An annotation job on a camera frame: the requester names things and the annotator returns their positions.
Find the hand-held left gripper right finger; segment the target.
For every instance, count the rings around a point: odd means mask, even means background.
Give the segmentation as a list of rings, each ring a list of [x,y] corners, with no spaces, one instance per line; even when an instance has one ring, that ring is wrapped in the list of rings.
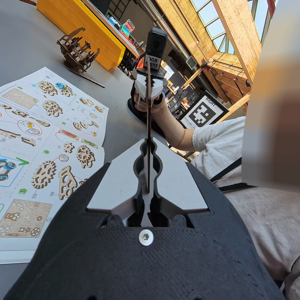
[[[156,138],[151,138],[153,157],[153,197],[149,219],[153,226],[168,226],[176,215],[207,212],[206,204],[189,167],[177,154]]]

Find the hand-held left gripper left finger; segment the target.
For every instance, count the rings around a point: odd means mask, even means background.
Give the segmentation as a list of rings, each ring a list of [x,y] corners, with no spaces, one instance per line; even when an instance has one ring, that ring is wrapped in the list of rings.
[[[148,191],[147,139],[141,139],[111,161],[87,210],[119,215],[128,226],[141,226]]]

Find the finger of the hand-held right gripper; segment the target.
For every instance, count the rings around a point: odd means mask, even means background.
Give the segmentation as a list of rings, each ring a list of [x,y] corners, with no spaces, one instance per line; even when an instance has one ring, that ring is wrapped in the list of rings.
[[[141,99],[145,102],[148,102],[148,76],[137,74],[134,86],[139,94],[137,106],[139,106]]]
[[[163,79],[151,79],[151,105],[158,105],[162,102]]]

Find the laser-cut plywood parts sheet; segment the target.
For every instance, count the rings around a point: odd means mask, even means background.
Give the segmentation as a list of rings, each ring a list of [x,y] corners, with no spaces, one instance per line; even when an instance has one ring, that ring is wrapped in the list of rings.
[[[151,163],[151,97],[152,97],[152,85],[151,85],[151,68],[150,57],[147,60],[147,190],[150,193],[150,163]]]

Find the person's right forearm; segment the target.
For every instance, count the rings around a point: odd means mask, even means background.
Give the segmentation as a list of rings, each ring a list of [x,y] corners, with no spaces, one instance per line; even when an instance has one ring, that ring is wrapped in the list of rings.
[[[172,147],[182,151],[195,151],[193,146],[194,129],[185,129],[174,118],[167,105],[160,112],[154,114],[153,118]]]

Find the grey desk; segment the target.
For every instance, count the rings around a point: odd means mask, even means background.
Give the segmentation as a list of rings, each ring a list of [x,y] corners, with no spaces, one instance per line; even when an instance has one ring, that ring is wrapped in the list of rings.
[[[109,108],[103,142],[104,163],[110,162],[146,137],[146,125],[127,106],[132,81],[118,68],[107,71],[93,62],[84,76],[63,64],[57,40],[64,33],[35,6],[21,1],[1,1],[1,86],[47,67]]]

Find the person's right hand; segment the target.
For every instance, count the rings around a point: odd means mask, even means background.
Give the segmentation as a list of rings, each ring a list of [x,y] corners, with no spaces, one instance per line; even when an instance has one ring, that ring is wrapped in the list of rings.
[[[140,100],[140,103],[138,104],[138,100],[140,99],[140,95],[138,93],[134,93],[133,96],[134,99],[134,107],[140,112],[147,112],[147,103],[143,101],[143,99]],[[160,96],[156,97],[156,99],[153,101],[151,113],[154,115],[158,112],[160,112],[164,107],[165,104],[165,95],[164,93],[160,94]]]

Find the thin dark wooden stick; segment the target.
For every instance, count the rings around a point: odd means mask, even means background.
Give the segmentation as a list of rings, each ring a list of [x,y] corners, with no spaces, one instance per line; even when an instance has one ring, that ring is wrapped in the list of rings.
[[[99,82],[93,80],[93,79],[90,79],[89,77],[86,77],[84,76],[83,74],[79,73],[79,72],[76,72],[76,71],[73,71],[73,70],[70,70],[71,72],[77,74],[78,76],[84,78],[84,79],[87,79],[88,81],[92,82],[92,83],[95,83],[96,85],[102,87],[102,88],[105,88],[105,86],[103,84],[100,84]]]

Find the framed marker sign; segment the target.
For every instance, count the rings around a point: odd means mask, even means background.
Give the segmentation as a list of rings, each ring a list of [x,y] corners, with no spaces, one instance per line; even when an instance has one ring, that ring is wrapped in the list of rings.
[[[223,104],[208,91],[205,91],[178,118],[178,121],[185,129],[196,129],[205,125],[215,124],[228,112],[229,110]]]

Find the stack of colourful parts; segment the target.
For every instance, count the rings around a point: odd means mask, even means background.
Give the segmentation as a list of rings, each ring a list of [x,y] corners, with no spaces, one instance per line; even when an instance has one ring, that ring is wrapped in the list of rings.
[[[127,19],[126,22],[121,25],[120,32],[126,37],[129,37],[134,29],[135,26],[133,25],[133,23],[130,21],[130,19]]]

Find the dark wooden model assembly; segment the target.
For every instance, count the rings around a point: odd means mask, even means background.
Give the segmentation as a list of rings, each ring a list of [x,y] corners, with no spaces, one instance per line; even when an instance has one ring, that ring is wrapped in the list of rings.
[[[85,41],[84,46],[80,46],[79,41],[83,37],[76,37],[76,35],[81,31],[84,32],[85,28],[78,28],[69,35],[62,36],[57,40],[57,44],[60,46],[61,53],[65,58],[63,63],[67,67],[73,67],[76,70],[86,72],[100,53],[100,48],[97,49],[97,52],[86,52],[86,50],[92,47],[88,41]]]

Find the paper instruction sheet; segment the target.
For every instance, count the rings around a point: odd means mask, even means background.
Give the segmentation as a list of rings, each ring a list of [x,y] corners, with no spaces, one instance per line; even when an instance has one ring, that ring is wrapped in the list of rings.
[[[0,261],[28,263],[55,214],[104,163],[108,107],[50,69],[0,88]]]

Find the person's torso in white shirt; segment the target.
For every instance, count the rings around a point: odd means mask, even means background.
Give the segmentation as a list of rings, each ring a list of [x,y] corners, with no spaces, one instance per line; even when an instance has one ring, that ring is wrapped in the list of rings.
[[[245,117],[196,128],[192,164],[219,187],[242,182],[242,165],[219,173],[242,157]],[[251,187],[225,191],[244,221],[257,252],[275,280],[284,281],[287,299],[300,299],[300,195]]]

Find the yellow plastic bin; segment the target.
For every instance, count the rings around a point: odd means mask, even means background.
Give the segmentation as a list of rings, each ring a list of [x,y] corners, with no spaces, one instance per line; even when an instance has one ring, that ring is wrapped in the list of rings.
[[[65,34],[78,28],[84,41],[91,43],[92,51],[100,49],[96,61],[106,70],[115,69],[122,61],[125,47],[110,30],[80,0],[38,0],[37,10],[54,23]]]

